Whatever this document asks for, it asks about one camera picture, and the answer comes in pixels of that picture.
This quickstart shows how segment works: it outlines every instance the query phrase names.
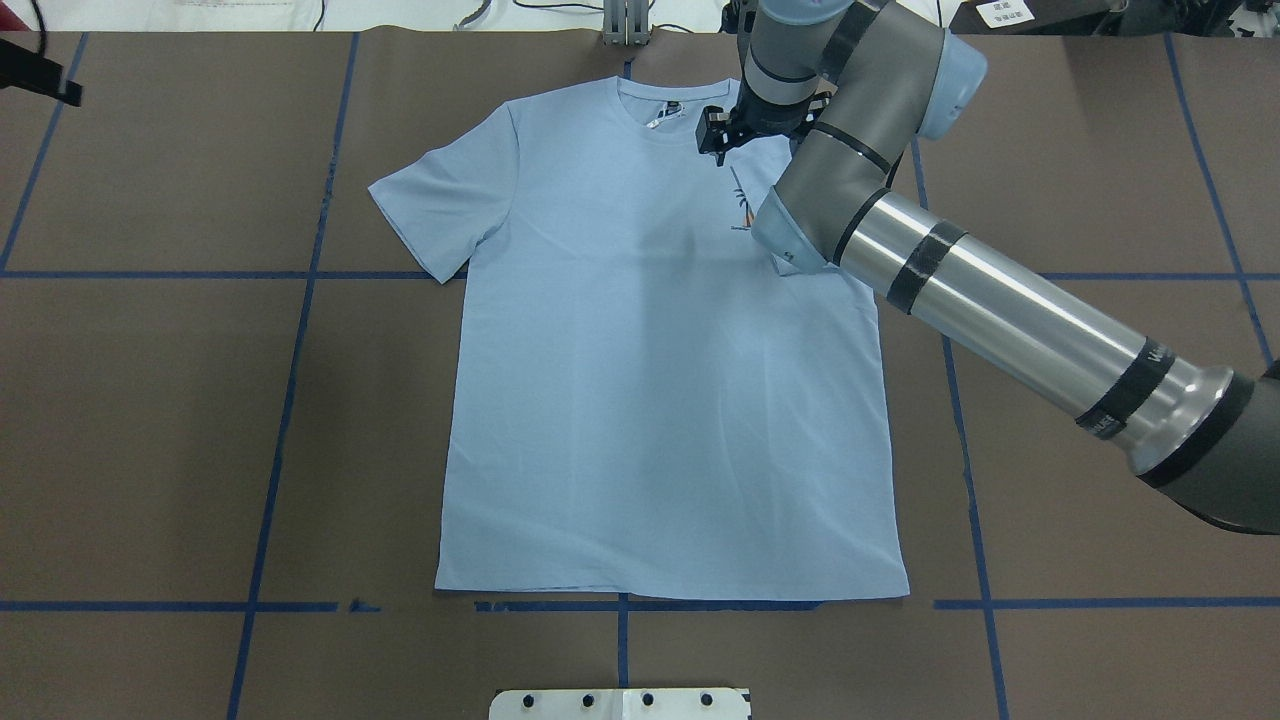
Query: light blue t-shirt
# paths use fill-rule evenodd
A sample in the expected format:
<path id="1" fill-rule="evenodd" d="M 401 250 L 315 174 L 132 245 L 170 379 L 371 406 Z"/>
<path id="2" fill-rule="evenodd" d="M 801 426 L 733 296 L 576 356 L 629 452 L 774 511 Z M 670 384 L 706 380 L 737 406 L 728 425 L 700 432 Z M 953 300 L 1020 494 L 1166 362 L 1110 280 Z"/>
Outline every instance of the light blue t-shirt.
<path id="1" fill-rule="evenodd" d="M 698 154 L 736 94 L 513 100 L 370 187 L 434 277 L 471 261 L 438 588 L 906 594 L 872 292 L 751 240 L 790 154 Z"/>

